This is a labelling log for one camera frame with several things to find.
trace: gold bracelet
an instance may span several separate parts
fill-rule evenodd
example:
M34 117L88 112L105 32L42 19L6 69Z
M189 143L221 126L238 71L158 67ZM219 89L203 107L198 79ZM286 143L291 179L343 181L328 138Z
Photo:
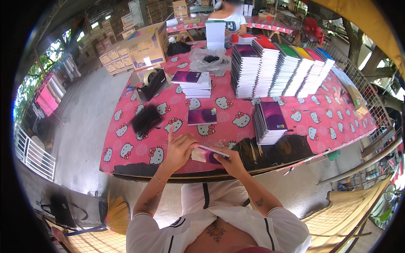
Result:
M165 185L165 184L167 183L167 182L164 183L164 182L160 181L156 175L153 175L153 177L156 178L156 180L159 181L159 183L161 183L161 184L164 184L164 185Z

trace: broom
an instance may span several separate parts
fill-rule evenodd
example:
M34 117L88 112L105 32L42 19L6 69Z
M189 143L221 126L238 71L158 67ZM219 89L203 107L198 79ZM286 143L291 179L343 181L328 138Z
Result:
M108 192L108 210L103 224L98 227L92 227L85 230L65 233L65 236L74 236L87 232L93 232L99 229L109 229L117 234L126 235L126 230L130 222L130 211L127 203L122 197L113 200L110 191Z

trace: red fan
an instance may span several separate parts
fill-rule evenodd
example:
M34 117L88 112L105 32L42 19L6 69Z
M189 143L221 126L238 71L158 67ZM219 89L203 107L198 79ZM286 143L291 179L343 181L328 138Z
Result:
M324 41L324 34L314 18L306 17L304 19L303 31L309 41L322 45L322 42Z

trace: tattoo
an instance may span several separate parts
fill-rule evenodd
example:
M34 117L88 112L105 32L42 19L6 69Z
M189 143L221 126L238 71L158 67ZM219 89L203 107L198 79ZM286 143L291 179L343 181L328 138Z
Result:
M224 232L226 232L226 230L224 230L223 227L218 228L218 224L217 221L214 221L212 224L212 229L208 229L207 234L209 234L210 237L213 237L214 240L219 243L221 236L224 235Z
M155 196L149 198L146 203L143 203L145 207L147 207L148 211L155 212L159 206L160 198L162 197L162 192L160 191L156 193Z
M263 206L263 198L261 198L259 201L256 201L256 205L258 207L262 207Z

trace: black bag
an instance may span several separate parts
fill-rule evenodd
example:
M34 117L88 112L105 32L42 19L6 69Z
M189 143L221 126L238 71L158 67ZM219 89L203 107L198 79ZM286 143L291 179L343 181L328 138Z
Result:
M50 201L50 205L41 205L41 208L45 212L55 216L55 221L58 225L65 225L68 227L76 228L76 223L70 213L69 204L71 204L73 207L79 208L86 214L85 217L81 219L81 221L89 217L86 210L78 207L75 203L68 202L66 196L64 195L54 195L50 198ZM45 210L44 207L49 207L51 210Z

